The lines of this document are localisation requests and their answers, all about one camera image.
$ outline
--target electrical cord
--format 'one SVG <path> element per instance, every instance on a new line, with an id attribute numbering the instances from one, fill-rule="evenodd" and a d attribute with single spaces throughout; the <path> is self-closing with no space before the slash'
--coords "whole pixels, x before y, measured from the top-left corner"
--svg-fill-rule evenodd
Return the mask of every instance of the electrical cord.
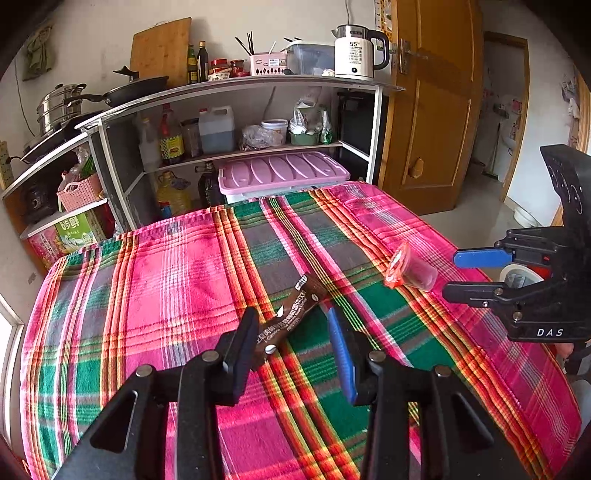
<path id="1" fill-rule="evenodd" d="M 31 132 L 31 135 L 36 137 L 36 135 L 33 133 L 33 130 L 31 130 L 31 127 L 29 127 L 29 122 L 27 121 L 27 117 L 25 116 L 25 109 L 22 107 L 21 89 L 18 86 L 17 58 L 16 57 L 14 57 L 14 79 L 17 81 L 18 101 L 21 104 L 22 117 L 25 119 L 25 123 L 27 124 L 27 128 Z"/>
<path id="2" fill-rule="evenodd" d="M 349 0 L 345 0 L 345 10 L 347 10 L 347 25 L 351 23 L 351 13 L 349 12 Z"/>
<path id="3" fill-rule="evenodd" d="M 268 100 L 267 104 L 265 105 L 265 109 L 262 111 L 261 120 L 265 120 L 267 118 L 267 112 L 269 110 L 269 107 L 271 106 L 271 103 L 273 102 L 273 97 L 275 96 L 275 88 L 276 87 L 273 87 L 273 90 L 271 90 L 271 95 L 269 95 L 269 100 Z"/>

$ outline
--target red jar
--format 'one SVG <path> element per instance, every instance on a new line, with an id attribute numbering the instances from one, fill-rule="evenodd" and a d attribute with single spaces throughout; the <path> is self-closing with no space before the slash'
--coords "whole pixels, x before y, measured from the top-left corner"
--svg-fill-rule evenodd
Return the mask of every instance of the red jar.
<path id="1" fill-rule="evenodd" d="M 209 73 L 217 73 L 230 68 L 228 59 L 215 59 L 209 63 Z"/>
<path id="2" fill-rule="evenodd" d="M 239 77 L 239 73 L 244 72 L 244 60 L 232 60 L 230 62 L 230 67 L 232 68 L 232 73 L 230 74 L 230 77 Z"/>

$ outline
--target pink storage box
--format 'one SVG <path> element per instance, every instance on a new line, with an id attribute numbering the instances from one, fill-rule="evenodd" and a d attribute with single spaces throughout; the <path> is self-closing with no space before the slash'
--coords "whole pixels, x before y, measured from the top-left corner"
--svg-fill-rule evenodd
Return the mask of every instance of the pink storage box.
<path id="1" fill-rule="evenodd" d="M 228 203 L 265 195 L 325 187 L 347 181 L 349 172 L 321 152 L 261 155 L 219 165 L 220 191 Z"/>
<path id="2" fill-rule="evenodd" d="M 287 68 L 287 53 L 257 53 L 250 60 L 251 76 L 281 75 Z"/>

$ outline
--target wooden door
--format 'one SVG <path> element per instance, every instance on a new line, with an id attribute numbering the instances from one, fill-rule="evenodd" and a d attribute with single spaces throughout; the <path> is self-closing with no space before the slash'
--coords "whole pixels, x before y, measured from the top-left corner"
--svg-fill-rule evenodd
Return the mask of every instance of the wooden door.
<path id="1" fill-rule="evenodd" d="M 482 99 L 480 10 L 476 0 L 393 0 L 392 35 L 392 82 L 406 90 L 390 96 L 379 186 L 418 215 L 450 210 Z"/>

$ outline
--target clear plastic cup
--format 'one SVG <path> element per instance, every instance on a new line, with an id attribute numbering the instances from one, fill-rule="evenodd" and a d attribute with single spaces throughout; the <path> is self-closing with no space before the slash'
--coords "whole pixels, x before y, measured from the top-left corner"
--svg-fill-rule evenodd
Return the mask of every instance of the clear plastic cup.
<path id="1" fill-rule="evenodd" d="M 407 285 L 430 291 L 436 280 L 437 269 L 416 256 L 410 244 L 404 241 L 392 256 L 384 284 L 390 288 Z"/>

